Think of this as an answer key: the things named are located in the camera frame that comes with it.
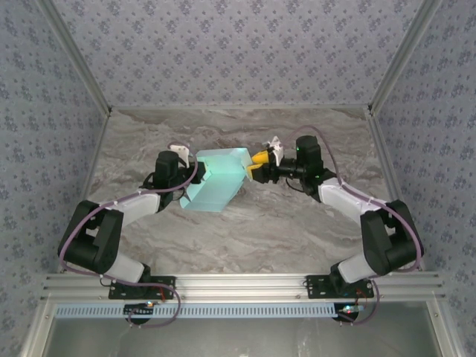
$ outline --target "patterned wallpaper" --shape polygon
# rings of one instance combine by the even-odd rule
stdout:
[[[35,1],[0,1],[0,356],[17,356],[103,116]]]
[[[476,356],[476,3],[444,0],[379,120],[429,268]]]
[[[54,0],[112,106],[369,103],[421,0]]]

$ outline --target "yellow object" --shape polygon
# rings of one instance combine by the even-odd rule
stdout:
[[[264,150],[264,151],[260,151],[259,153],[257,153],[256,155],[254,155],[251,160],[253,160],[253,162],[255,164],[267,164],[269,163],[269,155],[268,155],[268,151]]]
[[[253,178],[253,170],[259,169],[260,167],[262,167],[262,165],[263,164],[255,164],[255,165],[246,167],[246,172],[248,173],[248,177]]]

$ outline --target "marble surface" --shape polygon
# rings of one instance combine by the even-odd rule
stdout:
[[[195,151],[247,147],[253,155],[273,135],[285,138],[310,123],[328,138],[349,183],[387,198],[362,110],[171,109],[112,113],[89,199],[103,202],[136,190],[170,141],[188,142]],[[293,146],[286,155],[293,154]],[[361,237],[350,219],[284,181],[245,181],[222,213],[182,210],[172,202],[165,211],[125,227],[120,249],[155,273],[326,273],[361,250]]]

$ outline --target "aluminum frame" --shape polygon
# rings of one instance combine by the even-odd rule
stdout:
[[[303,285],[308,274],[172,274],[184,303],[334,303],[345,299],[310,300]],[[443,357],[464,356],[455,339],[454,322],[448,310],[443,276],[432,271],[390,273],[376,278],[381,303],[427,302],[431,322]],[[41,292],[40,305],[30,327],[21,357],[41,356],[54,320],[62,303],[108,304],[109,288],[95,277],[76,274],[49,274]],[[137,300],[115,300],[137,303]]]

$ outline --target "gray marble table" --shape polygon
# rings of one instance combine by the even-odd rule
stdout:
[[[387,198],[361,110],[172,109],[112,113],[89,199],[101,202],[135,191],[170,141],[188,142],[195,151],[247,147],[254,154],[273,135],[284,138],[310,123],[327,136],[349,183]],[[292,153],[289,147],[286,154]],[[172,202],[165,211],[132,223],[123,229],[120,249],[156,274],[326,273],[333,263],[361,250],[361,237],[354,222],[284,181],[246,181],[222,213],[182,210]]]

